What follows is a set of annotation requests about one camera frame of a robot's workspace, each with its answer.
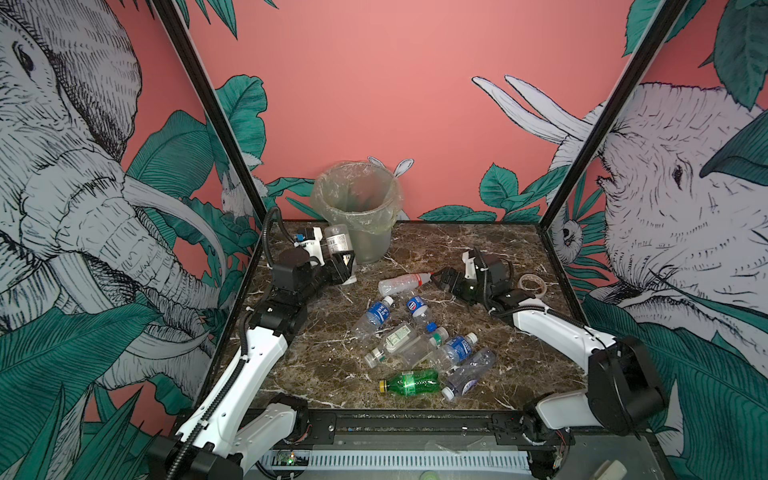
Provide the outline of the clear bottle orange label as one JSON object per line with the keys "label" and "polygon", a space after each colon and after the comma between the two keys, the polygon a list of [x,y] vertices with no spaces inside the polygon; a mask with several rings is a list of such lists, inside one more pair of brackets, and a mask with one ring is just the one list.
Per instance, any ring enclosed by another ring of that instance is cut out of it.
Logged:
{"label": "clear bottle orange label", "polygon": [[324,229],[323,234],[328,249],[329,259],[331,253],[349,250],[354,251],[351,236],[346,225],[330,225]]}

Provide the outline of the clear bottle purple label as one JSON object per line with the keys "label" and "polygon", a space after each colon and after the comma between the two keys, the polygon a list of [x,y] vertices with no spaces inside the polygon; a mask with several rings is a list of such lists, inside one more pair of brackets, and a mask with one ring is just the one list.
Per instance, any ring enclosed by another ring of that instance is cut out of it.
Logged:
{"label": "clear bottle purple label", "polygon": [[485,348],[474,354],[469,360],[449,373],[444,381],[441,393],[447,401],[454,401],[467,395],[488,373],[497,361],[497,355]]}

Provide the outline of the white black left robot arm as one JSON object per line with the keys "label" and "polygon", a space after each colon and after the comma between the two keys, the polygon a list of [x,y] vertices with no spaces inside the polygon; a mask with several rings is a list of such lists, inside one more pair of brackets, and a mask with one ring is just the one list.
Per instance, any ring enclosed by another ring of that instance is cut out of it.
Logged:
{"label": "white black left robot arm", "polygon": [[280,254],[267,291],[243,320],[239,355],[178,432],[150,444],[150,478],[241,479],[275,444],[305,434],[305,403],[290,396],[249,423],[243,419],[306,322],[309,301],[323,287],[347,282],[354,261],[352,249],[330,251],[324,261],[300,246]]}

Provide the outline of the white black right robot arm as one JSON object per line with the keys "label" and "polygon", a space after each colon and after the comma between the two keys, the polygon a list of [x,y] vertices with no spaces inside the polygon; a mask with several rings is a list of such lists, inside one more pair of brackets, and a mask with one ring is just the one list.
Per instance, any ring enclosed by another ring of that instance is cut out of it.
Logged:
{"label": "white black right robot arm", "polygon": [[462,261],[462,271],[443,268],[431,274],[431,282],[543,341],[586,375],[585,388],[545,395],[523,410],[517,429],[528,443],[544,445],[571,428],[601,427],[626,436],[668,407],[667,391],[640,339],[575,324],[544,302],[546,286],[539,277],[515,279],[513,267],[496,256],[472,249],[463,253]]}

